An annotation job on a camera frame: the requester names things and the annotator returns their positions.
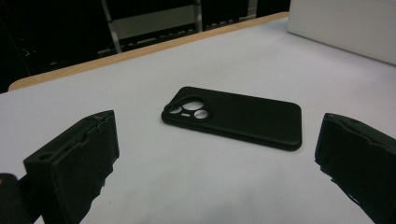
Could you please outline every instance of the camera cutout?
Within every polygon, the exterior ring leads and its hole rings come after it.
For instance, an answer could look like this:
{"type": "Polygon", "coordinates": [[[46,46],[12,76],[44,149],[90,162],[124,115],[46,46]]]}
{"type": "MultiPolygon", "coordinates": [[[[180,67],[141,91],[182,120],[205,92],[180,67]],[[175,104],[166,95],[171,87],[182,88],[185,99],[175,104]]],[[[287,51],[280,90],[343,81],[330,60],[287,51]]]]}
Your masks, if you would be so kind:
{"type": "Polygon", "coordinates": [[[183,108],[186,110],[197,110],[204,106],[204,103],[201,101],[192,101],[183,105],[183,108]]]}
{"type": "Polygon", "coordinates": [[[197,119],[206,119],[209,116],[209,113],[206,110],[198,110],[194,113],[194,116],[197,119]]]}

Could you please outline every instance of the phone case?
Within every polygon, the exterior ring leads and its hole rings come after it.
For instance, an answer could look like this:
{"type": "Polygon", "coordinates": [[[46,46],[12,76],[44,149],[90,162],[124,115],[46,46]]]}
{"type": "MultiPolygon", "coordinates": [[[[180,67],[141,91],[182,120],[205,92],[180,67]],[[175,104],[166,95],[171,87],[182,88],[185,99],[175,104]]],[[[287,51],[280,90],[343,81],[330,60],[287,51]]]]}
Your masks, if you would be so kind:
{"type": "Polygon", "coordinates": [[[180,89],[163,122],[293,151],[302,142],[302,112],[294,103],[194,87],[180,89]]]}

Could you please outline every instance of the white tabletop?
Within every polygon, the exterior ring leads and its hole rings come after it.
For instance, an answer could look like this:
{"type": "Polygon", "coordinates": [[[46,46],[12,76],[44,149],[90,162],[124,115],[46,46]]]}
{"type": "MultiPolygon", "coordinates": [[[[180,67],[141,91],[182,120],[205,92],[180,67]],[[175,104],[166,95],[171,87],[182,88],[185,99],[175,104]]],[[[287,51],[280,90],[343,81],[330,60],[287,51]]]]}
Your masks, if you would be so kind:
{"type": "Polygon", "coordinates": [[[287,20],[0,95],[0,171],[78,120],[116,113],[120,158],[82,223],[373,223],[314,162],[326,112],[396,137],[396,67],[286,32],[287,20]],[[303,145],[282,151],[164,124],[184,86],[289,101],[303,145]]]}

